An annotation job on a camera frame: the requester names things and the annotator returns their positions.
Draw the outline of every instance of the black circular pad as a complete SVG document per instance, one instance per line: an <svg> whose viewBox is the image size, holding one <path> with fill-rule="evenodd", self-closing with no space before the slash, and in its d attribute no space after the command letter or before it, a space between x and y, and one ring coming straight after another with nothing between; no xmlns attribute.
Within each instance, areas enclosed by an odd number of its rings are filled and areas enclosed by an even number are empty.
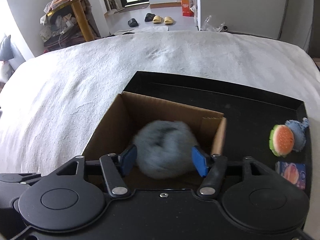
<svg viewBox="0 0 320 240"><path fill-rule="evenodd" d="M305 193L283 179L252 176L229 188L222 206L237 223L261 232L284 232L301 226L308 214Z"/></svg>
<svg viewBox="0 0 320 240"><path fill-rule="evenodd" d="M287 202L283 193L271 188L258 189L252 192L249 198L252 205L265 210L281 208Z"/></svg>
<svg viewBox="0 0 320 240"><path fill-rule="evenodd" d="M101 190L76 177L50 174L28 188L18 202L26 222L42 230L65 231L101 214L106 205Z"/></svg>
<svg viewBox="0 0 320 240"><path fill-rule="evenodd" d="M73 206L78 199L78 194L73 190L57 188L44 193L41 203L47 208L59 210Z"/></svg>

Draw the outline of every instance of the yellow slipper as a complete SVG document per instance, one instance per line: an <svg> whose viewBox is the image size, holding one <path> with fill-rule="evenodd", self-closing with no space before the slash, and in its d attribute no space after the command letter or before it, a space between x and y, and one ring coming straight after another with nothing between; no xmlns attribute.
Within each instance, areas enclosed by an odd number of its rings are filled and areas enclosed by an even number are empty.
<svg viewBox="0 0 320 240"><path fill-rule="evenodd" d="M156 15L152 20L153 23L161 23L161 21L162 18L159 15Z"/></svg>
<svg viewBox="0 0 320 240"><path fill-rule="evenodd" d="M165 17L164 18L164 24L173 24L173 20L172 20L172 18L171 17Z"/></svg>

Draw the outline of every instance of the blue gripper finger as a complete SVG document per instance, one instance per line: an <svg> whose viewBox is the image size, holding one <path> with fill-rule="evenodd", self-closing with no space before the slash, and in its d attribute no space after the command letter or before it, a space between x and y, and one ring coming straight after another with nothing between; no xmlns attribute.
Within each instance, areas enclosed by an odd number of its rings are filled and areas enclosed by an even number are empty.
<svg viewBox="0 0 320 240"><path fill-rule="evenodd" d="M132 145L119 155L121 176L128 176L137 159L137 147Z"/></svg>
<svg viewBox="0 0 320 240"><path fill-rule="evenodd" d="M210 156L207 155L204 151L202 151L199 146L193 146L192 148L192 162L196 167L199 175L201 177L206 177L209 172L208 162L210 160Z"/></svg>

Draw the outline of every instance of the white bed sheet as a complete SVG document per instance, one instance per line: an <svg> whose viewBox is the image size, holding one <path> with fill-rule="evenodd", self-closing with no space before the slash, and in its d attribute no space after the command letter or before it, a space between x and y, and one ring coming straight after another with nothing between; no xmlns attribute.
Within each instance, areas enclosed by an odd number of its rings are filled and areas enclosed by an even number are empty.
<svg viewBox="0 0 320 240"><path fill-rule="evenodd" d="M80 155L137 70L218 79L305 101L314 167L305 230L320 238L320 73L302 49L280 41L229 33L137 33L28 60L0 94L0 172L45 175Z"/></svg>

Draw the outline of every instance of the white cabinet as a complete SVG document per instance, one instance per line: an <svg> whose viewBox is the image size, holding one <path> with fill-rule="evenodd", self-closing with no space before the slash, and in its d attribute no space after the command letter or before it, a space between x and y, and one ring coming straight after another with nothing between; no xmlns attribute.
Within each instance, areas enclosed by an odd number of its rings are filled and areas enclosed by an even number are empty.
<svg viewBox="0 0 320 240"><path fill-rule="evenodd" d="M287 0L197 0L197 21L213 15L228 31L278 39Z"/></svg>

